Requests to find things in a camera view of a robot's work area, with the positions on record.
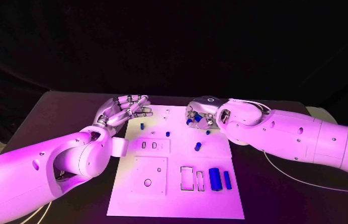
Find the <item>white board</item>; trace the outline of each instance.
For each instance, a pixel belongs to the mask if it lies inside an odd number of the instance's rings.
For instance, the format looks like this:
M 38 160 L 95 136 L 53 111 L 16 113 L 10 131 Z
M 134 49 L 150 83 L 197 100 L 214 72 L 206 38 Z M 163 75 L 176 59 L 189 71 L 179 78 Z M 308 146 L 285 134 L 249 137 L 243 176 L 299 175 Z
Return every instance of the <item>white board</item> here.
M 108 215 L 245 219 L 226 136 L 219 129 L 210 129 L 206 135 L 204 130 L 187 127 L 186 107 L 151 108 L 151 117 L 128 122 L 128 152 L 120 159 Z M 197 142 L 200 151 L 194 150 Z M 193 191 L 181 190 L 181 167 L 191 167 Z M 220 170 L 222 191 L 212 190 L 210 168 Z M 223 171 L 229 171 L 232 190 L 226 188 Z M 204 191 L 199 191 L 197 184 L 204 185 Z

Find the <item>robotic hand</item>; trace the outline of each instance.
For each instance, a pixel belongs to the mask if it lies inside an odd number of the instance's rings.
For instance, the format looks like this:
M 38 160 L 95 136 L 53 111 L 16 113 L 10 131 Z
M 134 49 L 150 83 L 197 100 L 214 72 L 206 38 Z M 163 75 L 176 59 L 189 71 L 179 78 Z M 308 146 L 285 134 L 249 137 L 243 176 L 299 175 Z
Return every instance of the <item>robotic hand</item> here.
M 105 170 L 111 156 L 124 157 L 128 140 L 112 137 L 124 122 L 153 115 L 148 96 L 112 98 L 92 126 L 0 155 L 0 223 L 48 204 Z
M 187 125 L 220 128 L 232 142 L 288 160 L 348 171 L 348 127 L 301 113 L 271 110 L 258 102 L 196 98 L 186 110 Z

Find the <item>robotic arm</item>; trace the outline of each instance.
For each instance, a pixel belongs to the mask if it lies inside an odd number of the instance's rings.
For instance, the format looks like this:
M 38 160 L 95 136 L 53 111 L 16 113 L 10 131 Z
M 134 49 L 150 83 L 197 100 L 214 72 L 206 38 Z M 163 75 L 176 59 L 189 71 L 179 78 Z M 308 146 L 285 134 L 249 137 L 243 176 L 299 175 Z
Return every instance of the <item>robotic arm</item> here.
M 112 136 L 127 120 L 153 115 L 147 105 L 148 96 L 112 98 L 92 126 L 0 155 L 0 223 L 29 214 L 98 176 L 111 156 L 125 156 L 128 140 Z
M 348 127 L 301 113 L 271 110 L 258 102 L 222 101 L 203 96 L 186 111 L 187 125 L 220 128 L 230 141 L 288 160 L 328 165 L 348 171 Z

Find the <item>small blue object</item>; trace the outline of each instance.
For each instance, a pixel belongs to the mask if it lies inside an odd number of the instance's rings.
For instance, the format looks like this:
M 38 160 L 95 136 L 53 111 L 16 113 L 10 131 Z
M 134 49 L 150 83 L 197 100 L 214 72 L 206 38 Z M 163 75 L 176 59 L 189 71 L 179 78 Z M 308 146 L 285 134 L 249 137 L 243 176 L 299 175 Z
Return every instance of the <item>small blue object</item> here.
M 200 122 L 202 119 L 203 119 L 203 116 L 200 116 L 200 114 L 196 113 L 196 115 L 194 115 L 194 120 L 196 120 L 197 122 Z
M 200 151 L 200 148 L 202 148 L 202 143 L 199 142 L 199 143 L 196 144 L 194 150 L 196 150 L 196 151 Z
M 223 176 L 225 176 L 226 188 L 227 190 L 232 190 L 229 171 L 223 172 Z
M 220 191 L 223 189 L 220 172 L 217 168 L 209 169 L 209 178 L 213 191 Z

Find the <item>dark table surface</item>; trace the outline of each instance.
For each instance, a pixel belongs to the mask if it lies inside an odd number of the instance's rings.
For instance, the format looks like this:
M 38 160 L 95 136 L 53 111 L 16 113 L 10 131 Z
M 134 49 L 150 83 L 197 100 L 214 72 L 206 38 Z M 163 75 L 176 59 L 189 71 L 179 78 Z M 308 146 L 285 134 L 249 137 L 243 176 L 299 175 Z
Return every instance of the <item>dark table surface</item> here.
M 5 152 L 81 131 L 104 102 L 120 95 L 48 92 L 40 98 Z M 154 105 L 186 106 L 193 98 L 150 96 Z M 272 109 L 309 115 L 299 102 L 261 101 Z M 125 136 L 124 126 L 118 137 Z M 305 185 L 286 177 L 252 146 L 230 142 L 245 220 L 107 216 L 118 158 L 102 174 L 52 202 L 42 223 L 348 223 L 348 193 Z M 327 166 L 282 160 L 276 166 L 295 178 L 348 189 L 348 173 Z M 28 222 L 36 223 L 45 209 Z M 10 223 L 20 223 L 26 217 Z

